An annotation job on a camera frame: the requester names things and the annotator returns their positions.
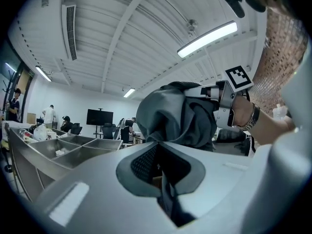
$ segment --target wristwatch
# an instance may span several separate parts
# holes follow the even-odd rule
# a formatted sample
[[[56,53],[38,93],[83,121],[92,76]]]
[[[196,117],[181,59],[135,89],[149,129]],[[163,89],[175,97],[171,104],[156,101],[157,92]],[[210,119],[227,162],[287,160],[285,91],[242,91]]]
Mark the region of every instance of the wristwatch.
[[[253,103],[253,114],[250,117],[250,120],[247,122],[245,126],[237,126],[242,131],[250,130],[258,121],[260,114],[260,108]]]

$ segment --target air vent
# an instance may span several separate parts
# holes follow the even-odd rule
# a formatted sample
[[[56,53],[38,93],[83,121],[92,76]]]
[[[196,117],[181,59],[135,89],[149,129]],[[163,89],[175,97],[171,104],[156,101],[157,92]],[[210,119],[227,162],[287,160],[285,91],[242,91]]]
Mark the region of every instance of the air vent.
[[[75,34],[74,34],[74,13],[75,7],[67,7],[67,36],[68,36],[68,43],[69,43],[69,50],[73,60],[77,59],[76,56],[76,47],[75,47]]]
[[[64,43],[69,60],[76,60],[76,41],[75,41],[75,4],[62,4],[62,28]]]

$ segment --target ceiling light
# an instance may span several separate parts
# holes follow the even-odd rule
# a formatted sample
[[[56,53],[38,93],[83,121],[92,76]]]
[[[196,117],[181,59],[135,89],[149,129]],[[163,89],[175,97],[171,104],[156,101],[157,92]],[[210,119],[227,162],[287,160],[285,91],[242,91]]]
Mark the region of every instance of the ceiling light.
[[[40,72],[40,74],[46,78],[48,81],[51,81],[51,79],[47,76],[47,74],[39,67],[39,66],[36,66],[37,70]]]
[[[135,91],[134,88],[130,88],[130,90],[124,95],[125,98],[127,98],[130,94],[132,94]]]
[[[12,69],[14,72],[16,72],[15,70],[14,70],[14,68],[12,68],[8,63],[5,63],[10,69]]]
[[[197,49],[215,41],[218,40],[219,38],[222,38],[228,34],[234,33],[237,31],[237,24],[234,21],[230,21],[226,24],[223,24],[203,35],[200,37],[197,37],[193,41],[189,42],[186,44],[184,47],[180,48],[177,51],[177,54],[181,58],[185,58],[192,52],[196,51]]]

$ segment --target television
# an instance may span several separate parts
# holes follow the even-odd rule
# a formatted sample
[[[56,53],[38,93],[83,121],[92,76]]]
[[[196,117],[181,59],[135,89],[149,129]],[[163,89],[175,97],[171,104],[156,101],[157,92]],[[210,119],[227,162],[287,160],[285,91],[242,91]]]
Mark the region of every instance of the television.
[[[113,123],[113,112],[88,109],[87,125],[104,126],[105,123]]]

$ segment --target ceiling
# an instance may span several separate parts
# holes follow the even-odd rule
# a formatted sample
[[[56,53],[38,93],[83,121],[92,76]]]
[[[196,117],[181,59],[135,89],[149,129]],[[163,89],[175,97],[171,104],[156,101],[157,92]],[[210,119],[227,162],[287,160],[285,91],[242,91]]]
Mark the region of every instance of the ceiling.
[[[53,82],[142,99],[154,89],[176,80],[215,82],[222,71],[249,66],[254,76],[262,54],[266,13],[245,2],[239,19],[224,0],[65,0],[77,5],[77,59],[50,55],[43,30],[41,0],[29,0],[8,34],[12,45],[31,68],[38,63]],[[198,27],[189,33],[187,21]],[[236,21],[238,32],[184,59],[177,50],[213,28]]]

